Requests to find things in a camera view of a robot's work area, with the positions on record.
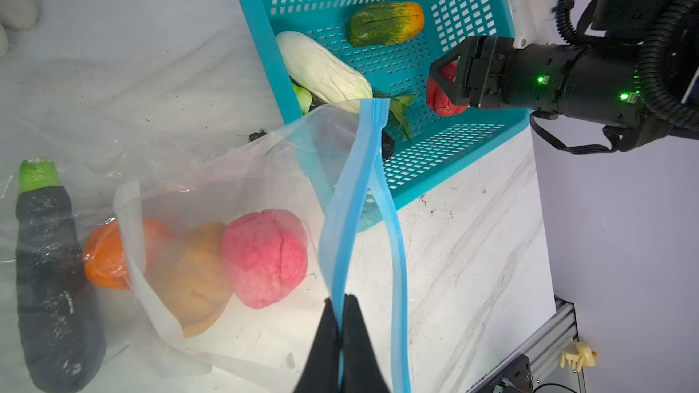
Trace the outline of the orange toy tangerine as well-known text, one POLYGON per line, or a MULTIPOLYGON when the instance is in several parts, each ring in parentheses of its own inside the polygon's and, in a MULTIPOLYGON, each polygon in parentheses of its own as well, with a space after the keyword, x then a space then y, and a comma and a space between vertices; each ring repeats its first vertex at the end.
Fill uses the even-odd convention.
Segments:
MULTIPOLYGON (((153 274, 162 250, 173 238, 170 227, 159 220, 143 218, 146 277, 153 274)), ((125 257, 120 228, 113 220, 96 229, 87 240, 83 252, 83 263, 87 279, 106 289, 132 289, 129 266, 125 257)))

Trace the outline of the clear zip top bag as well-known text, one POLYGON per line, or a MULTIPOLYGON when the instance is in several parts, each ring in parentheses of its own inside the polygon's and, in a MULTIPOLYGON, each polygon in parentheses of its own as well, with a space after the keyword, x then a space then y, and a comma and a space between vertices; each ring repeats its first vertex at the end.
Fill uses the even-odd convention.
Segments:
POLYGON ((236 149, 3 110, 2 391, 410 391, 390 105, 236 149))

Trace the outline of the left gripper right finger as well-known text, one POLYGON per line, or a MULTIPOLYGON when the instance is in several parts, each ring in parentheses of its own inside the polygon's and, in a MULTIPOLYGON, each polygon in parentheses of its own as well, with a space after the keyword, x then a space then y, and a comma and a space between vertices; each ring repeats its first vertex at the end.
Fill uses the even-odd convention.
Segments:
POLYGON ((390 393, 371 345, 357 298, 346 295, 342 320, 344 361, 341 391, 349 393, 390 393))

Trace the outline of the pink toy fruit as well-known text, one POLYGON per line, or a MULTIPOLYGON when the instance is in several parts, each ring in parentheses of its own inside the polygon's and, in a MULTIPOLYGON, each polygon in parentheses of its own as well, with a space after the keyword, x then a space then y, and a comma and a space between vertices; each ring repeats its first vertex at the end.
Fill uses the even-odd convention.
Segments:
POLYGON ((224 272, 238 299, 251 309, 282 301, 306 278, 309 240, 301 220, 266 209, 232 221, 224 230, 224 272))

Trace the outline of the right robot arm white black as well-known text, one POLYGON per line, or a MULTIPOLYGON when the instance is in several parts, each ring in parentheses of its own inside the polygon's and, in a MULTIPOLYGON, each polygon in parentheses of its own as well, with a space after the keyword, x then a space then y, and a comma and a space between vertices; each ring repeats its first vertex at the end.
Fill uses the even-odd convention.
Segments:
POLYGON ((698 0, 507 0, 515 34, 468 36, 431 64, 428 103, 526 109, 552 147, 627 152, 698 137, 698 0))

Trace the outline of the yellow toy mango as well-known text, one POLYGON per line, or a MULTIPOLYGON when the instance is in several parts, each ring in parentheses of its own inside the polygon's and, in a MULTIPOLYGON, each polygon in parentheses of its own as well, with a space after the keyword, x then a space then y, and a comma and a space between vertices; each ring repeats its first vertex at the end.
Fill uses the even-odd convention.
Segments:
POLYGON ((222 266, 221 240, 227 225, 209 222, 169 242, 147 278, 178 320, 185 338, 207 331, 222 315, 233 290, 222 266))

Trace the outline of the red toy fruit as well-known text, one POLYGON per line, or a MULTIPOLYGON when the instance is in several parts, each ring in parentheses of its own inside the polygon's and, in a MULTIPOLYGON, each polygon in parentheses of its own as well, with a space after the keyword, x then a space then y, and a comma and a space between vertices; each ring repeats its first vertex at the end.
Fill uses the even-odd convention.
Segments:
MULTIPOLYGON (((453 62, 442 68, 441 74, 451 81, 455 80, 457 63, 453 62)), ((462 114, 468 107, 459 107, 451 103, 447 95, 438 86, 433 78, 428 79, 426 102, 428 107, 437 115, 449 118, 462 114)))

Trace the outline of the dark toy eggplant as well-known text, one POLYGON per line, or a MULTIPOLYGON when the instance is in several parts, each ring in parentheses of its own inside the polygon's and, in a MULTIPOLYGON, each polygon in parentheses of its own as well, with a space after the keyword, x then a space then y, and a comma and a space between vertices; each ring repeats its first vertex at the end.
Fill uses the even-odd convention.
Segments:
POLYGON ((43 392, 82 391, 102 365, 106 335, 71 200, 51 159, 21 163, 16 219, 18 330, 29 376, 43 392))
MULTIPOLYGON (((301 108, 302 113, 304 115, 309 114, 309 112, 313 111, 315 108, 321 107, 327 105, 327 102, 321 100, 315 95, 311 96, 311 103, 309 103, 308 107, 303 106, 301 108)), ((394 138, 392 138, 386 129, 382 130, 382 161, 387 162, 394 154, 396 151, 396 143, 394 138)))

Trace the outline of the teal plastic basket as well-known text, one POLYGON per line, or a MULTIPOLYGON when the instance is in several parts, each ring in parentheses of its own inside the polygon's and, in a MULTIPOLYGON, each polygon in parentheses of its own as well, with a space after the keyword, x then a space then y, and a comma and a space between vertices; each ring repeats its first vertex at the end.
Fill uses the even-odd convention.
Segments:
POLYGON ((297 31, 316 40, 362 73, 381 96, 413 96, 405 116, 410 134, 391 121, 397 149, 384 172, 396 207, 405 207, 522 132, 525 110, 480 111, 443 118, 425 101, 431 63, 467 36, 509 36, 512 19, 504 0, 240 0, 261 63, 285 123, 301 116, 275 37, 297 31), (425 25, 394 47, 350 45, 346 27, 362 5, 409 1, 422 7, 425 25))

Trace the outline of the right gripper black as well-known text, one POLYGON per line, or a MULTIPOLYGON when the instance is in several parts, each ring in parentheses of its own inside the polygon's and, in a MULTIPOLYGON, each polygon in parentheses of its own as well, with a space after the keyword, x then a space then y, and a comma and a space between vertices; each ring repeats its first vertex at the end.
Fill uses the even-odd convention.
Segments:
POLYGON ((564 152, 570 147, 538 119, 567 116, 601 125, 609 143, 576 146, 576 152, 628 152, 672 130, 646 107, 633 60, 589 45, 516 49, 511 38, 468 37, 431 64, 430 78, 457 107, 529 110, 533 131, 564 152))

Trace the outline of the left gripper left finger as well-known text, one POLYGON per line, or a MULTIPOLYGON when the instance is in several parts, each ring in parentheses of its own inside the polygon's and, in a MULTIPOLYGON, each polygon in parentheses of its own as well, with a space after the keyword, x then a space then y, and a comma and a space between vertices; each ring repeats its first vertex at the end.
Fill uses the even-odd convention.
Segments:
POLYGON ((340 391, 341 341, 331 300, 325 300, 320 323, 294 393, 340 391))

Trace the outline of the green toy vegetable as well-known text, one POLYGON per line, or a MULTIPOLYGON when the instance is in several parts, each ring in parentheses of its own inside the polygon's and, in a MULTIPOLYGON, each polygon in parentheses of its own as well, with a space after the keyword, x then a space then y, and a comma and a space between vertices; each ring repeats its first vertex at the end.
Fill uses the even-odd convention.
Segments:
POLYGON ((374 2, 351 16, 347 38, 353 47, 398 45, 417 36, 424 25, 424 12, 417 3, 374 2))

